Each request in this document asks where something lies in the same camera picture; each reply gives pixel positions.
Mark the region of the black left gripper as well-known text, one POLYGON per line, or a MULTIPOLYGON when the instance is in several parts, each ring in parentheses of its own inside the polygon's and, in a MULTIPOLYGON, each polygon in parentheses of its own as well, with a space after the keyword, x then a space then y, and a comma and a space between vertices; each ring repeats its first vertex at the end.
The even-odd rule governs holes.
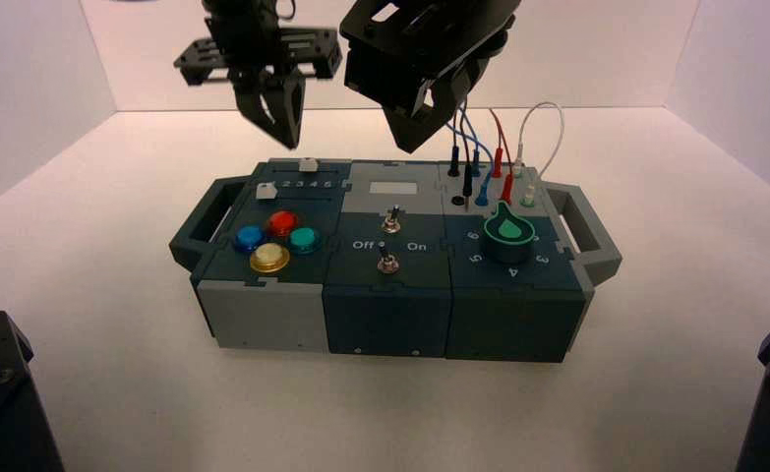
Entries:
POLYGON ((299 146, 306 80, 330 80, 341 62, 335 29, 209 23, 210 36, 192 41, 173 62, 199 86, 225 69, 241 115, 287 148, 299 146), (264 104, 274 91, 276 122, 264 104))

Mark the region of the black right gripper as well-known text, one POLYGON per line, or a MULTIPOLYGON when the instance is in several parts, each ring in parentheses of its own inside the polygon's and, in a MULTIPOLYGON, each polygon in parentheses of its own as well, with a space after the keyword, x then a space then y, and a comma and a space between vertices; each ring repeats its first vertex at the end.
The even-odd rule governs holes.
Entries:
POLYGON ((452 118, 503 51, 520 5, 357 1, 339 26, 349 46, 345 85, 380 104, 396 146, 413 153, 452 118), (434 106, 425 104, 429 90, 434 106))

